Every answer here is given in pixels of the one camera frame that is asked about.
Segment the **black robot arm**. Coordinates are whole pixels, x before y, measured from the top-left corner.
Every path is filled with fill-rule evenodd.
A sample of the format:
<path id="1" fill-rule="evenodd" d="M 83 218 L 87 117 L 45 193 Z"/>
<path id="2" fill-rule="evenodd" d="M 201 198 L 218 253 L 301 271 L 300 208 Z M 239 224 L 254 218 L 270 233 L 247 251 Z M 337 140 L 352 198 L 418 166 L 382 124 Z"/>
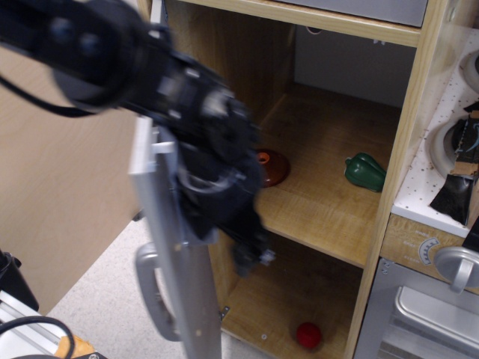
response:
<path id="1" fill-rule="evenodd" d="M 173 138 L 174 193 L 159 214 L 145 210 L 150 223 L 171 215 L 200 241 L 222 230 L 242 276 L 274 259 L 254 208 L 257 127 L 219 75 L 174 48 L 167 27 L 124 1 L 3 1 L 1 44 L 48 66 L 69 101 L 54 105 L 2 79 L 33 105 L 73 118 L 125 108 Z"/>

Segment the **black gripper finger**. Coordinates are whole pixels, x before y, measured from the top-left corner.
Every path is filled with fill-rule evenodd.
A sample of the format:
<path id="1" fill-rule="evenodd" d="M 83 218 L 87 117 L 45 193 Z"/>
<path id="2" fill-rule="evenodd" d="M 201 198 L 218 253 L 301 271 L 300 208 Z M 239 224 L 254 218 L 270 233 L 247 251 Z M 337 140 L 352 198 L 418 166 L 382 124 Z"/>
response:
<path id="1" fill-rule="evenodd" d="M 246 245 L 234 245 L 232 249 L 234 267 L 240 277 L 246 277 L 258 264 L 269 264 L 269 249 L 260 250 Z"/>
<path id="2" fill-rule="evenodd" d="M 216 242 L 218 240 L 216 225 L 208 218 L 198 213 L 187 213 L 186 221 L 198 240 L 202 242 Z"/>

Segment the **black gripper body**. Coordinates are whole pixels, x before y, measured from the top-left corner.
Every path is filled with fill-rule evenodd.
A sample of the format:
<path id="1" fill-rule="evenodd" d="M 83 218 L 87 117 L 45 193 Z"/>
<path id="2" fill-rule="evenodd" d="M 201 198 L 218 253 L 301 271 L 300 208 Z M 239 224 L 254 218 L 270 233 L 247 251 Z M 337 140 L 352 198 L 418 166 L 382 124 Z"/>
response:
<path id="1" fill-rule="evenodd" d="M 181 166 L 177 170 L 180 205 L 183 214 L 198 213 L 211 220 L 216 228 L 229 235 L 235 245 L 260 250 L 269 249 L 269 263 L 275 253 L 254 208 L 262 187 L 263 172 L 258 164 L 226 167 L 212 173 L 213 178 L 199 177 Z"/>

